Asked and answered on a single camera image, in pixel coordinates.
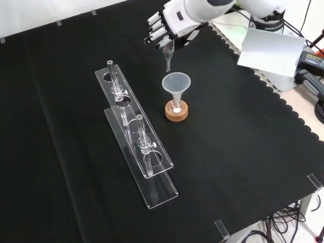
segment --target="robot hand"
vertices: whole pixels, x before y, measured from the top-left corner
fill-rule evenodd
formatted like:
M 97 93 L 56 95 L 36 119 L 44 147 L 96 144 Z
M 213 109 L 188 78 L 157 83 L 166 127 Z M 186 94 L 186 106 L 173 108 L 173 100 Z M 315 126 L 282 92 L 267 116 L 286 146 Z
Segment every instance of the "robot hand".
M 234 3 L 235 0 L 171 0 L 162 11 L 147 20 L 149 37 L 144 42 L 157 43 L 155 47 L 158 49 L 174 39 L 176 44 L 177 40 L 181 40 L 181 44 L 186 45 L 187 40 L 197 35 L 194 30 L 226 13 Z M 285 12 L 286 0 L 238 0 L 238 3 L 252 14 L 260 29 L 283 27 L 280 19 Z
M 197 31 L 192 33 L 194 30 L 227 12 L 234 3 L 235 0 L 172 0 L 147 20 L 149 37 L 144 42 L 156 43 L 160 49 L 174 39 L 192 39 L 197 35 Z

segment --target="metal clip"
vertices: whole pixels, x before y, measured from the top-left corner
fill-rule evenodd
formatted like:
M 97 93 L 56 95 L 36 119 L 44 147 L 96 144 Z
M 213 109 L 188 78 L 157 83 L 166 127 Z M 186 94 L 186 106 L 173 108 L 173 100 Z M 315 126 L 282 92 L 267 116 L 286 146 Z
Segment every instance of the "metal clip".
M 222 220 L 216 221 L 215 224 L 216 224 L 219 232 L 222 234 L 222 236 L 224 238 L 223 241 L 225 242 L 226 240 L 228 240 L 230 235 L 229 235 L 227 229 L 225 228 L 224 224 L 222 223 Z
M 323 188 L 323 185 L 318 181 L 318 179 L 313 175 L 313 173 L 308 175 L 307 177 L 314 184 L 314 186 L 316 186 L 316 191 L 319 191 Z

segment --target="plastic funnel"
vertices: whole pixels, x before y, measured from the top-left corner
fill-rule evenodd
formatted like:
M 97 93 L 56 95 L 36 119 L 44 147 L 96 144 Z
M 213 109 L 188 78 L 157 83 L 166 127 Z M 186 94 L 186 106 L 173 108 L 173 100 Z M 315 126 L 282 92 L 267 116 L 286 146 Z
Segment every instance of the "plastic funnel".
M 182 72 L 173 72 L 162 80 L 163 88 L 173 95 L 173 100 L 179 106 L 183 92 L 189 88 L 191 80 L 188 75 Z

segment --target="white wall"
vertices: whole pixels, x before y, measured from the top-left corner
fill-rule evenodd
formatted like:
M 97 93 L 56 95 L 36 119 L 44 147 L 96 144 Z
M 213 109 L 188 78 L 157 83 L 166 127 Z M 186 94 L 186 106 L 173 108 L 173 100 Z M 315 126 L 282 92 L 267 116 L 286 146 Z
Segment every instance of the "white wall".
M 125 0 L 0 0 L 0 37 Z
M 286 7 L 285 19 L 300 30 L 309 0 L 289 0 Z M 323 21 L 324 0 L 312 0 L 304 28 L 303 35 L 311 42 L 315 40 L 324 29 Z M 317 45 L 321 49 L 324 48 L 324 39 Z

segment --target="table leg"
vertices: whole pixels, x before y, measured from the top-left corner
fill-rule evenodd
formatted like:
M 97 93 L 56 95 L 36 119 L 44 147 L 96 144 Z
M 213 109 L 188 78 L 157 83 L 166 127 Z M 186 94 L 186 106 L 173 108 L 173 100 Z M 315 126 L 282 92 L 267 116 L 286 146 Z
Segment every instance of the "table leg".
M 300 212 L 306 217 L 306 215 L 313 210 L 313 208 L 310 207 L 311 202 L 316 200 L 318 195 L 318 191 L 304 197 L 302 199 L 301 205 L 300 205 Z

